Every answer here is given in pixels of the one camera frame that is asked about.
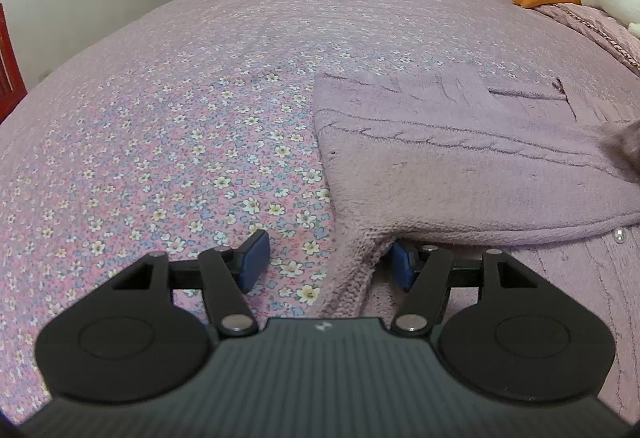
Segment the lilac knitted sweater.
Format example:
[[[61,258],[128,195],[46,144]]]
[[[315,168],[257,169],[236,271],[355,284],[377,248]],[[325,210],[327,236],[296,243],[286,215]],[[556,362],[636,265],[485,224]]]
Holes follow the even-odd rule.
[[[483,77],[465,65],[322,73],[312,120],[335,219],[318,317],[390,320],[378,272],[400,238],[503,248],[597,314],[616,343],[603,400],[639,415],[639,98]]]

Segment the pink floral bedspread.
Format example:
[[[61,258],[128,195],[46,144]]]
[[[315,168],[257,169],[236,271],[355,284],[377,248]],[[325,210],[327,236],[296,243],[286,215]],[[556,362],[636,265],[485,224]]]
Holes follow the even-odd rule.
[[[264,229],[250,308],[312,316],[334,247],[314,78],[455,63],[638,113],[634,72],[510,0],[174,0],[61,66],[1,126],[2,412],[48,401],[40,328],[150,250],[193,258]]]

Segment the pink checked quilt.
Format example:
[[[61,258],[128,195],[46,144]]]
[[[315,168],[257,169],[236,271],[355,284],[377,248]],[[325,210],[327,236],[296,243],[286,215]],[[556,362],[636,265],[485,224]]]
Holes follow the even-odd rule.
[[[542,5],[535,10],[592,40],[635,76],[639,75],[639,39],[612,16],[600,9],[570,2]]]

